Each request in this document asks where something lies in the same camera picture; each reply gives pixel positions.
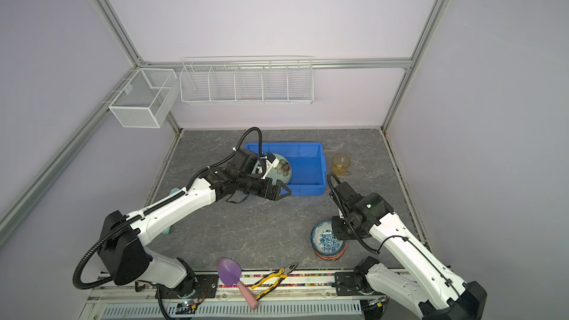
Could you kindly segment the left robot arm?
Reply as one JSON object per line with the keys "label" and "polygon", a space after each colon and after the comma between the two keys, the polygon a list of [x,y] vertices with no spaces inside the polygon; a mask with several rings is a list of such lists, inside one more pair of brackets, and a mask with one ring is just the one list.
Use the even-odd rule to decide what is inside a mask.
{"label": "left robot arm", "polygon": [[244,149],[240,139],[231,154],[198,170],[186,186],[140,210],[115,211],[104,221],[99,240],[80,259],[72,275],[78,290],[89,290],[113,282],[156,284],[180,298],[192,295],[199,286],[191,266],[180,258],[152,251],[148,245],[163,231],[197,210],[241,192],[279,201],[292,194],[280,174],[272,171],[285,160],[273,153]]}

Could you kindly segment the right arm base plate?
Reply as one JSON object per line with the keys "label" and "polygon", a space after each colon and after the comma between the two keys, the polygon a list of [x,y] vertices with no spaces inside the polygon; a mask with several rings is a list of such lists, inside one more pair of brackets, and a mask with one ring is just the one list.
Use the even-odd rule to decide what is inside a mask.
{"label": "right arm base plate", "polygon": [[365,278],[353,271],[335,272],[333,274],[335,288],[338,296],[371,296],[376,291],[367,283]]}

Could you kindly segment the mint green plate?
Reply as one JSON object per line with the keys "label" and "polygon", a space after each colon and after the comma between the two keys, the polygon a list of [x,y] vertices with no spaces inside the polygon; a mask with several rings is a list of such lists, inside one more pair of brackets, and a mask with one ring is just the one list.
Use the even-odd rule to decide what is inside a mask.
{"label": "mint green plate", "polygon": [[[291,164],[284,156],[278,153],[274,153],[274,155],[280,160],[280,163],[276,169],[273,169],[268,173],[266,179],[270,179],[272,185],[276,185],[278,180],[283,181],[287,185],[292,179]],[[259,162],[257,161],[253,168],[253,174],[259,174],[260,171]]]}

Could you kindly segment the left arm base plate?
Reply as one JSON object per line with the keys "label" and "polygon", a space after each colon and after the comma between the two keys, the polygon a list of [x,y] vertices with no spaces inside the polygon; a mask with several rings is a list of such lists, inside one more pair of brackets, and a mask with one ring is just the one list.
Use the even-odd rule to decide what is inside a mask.
{"label": "left arm base plate", "polygon": [[155,298],[158,299],[213,299],[219,285],[219,276],[212,274],[197,274],[184,281],[175,288],[167,288],[163,285],[157,287]]}

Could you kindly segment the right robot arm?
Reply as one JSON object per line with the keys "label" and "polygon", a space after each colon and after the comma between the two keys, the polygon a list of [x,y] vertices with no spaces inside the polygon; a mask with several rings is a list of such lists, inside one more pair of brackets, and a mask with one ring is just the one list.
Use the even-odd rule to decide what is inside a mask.
{"label": "right robot arm", "polygon": [[382,293],[419,319],[481,319],[488,294],[444,265],[377,193],[362,196],[334,173],[326,176],[337,240],[356,240],[372,255],[354,269],[365,290]]}

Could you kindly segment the red rimmed bowl underneath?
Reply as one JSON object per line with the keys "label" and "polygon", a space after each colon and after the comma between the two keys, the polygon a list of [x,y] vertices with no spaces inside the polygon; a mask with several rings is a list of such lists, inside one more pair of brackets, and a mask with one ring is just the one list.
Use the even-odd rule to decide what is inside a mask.
{"label": "red rimmed bowl underneath", "polygon": [[329,261],[329,262],[334,262],[337,259],[341,258],[343,256],[343,254],[345,253],[347,249],[347,245],[343,244],[342,247],[340,247],[338,250],[334,251],[332,254],[326,254],[323,252],[318,251],[317,249],[314,248],[314,253],[317,255],[317,257],[319,257],[320,259],[323,259],[325,261]]}

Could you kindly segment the blue floral ceramic bowl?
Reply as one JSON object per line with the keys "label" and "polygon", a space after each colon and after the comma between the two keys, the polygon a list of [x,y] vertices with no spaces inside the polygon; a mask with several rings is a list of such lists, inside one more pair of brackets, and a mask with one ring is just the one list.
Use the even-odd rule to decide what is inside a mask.
{"label": "blue floral ceramic bowl", "polygon": [[314,226],[311,231],[311,244],[313,249],[326,254],[332,254],[345,244],[345,241],[339,240],[333,233],[333,225],[331,220],[324,220]]}

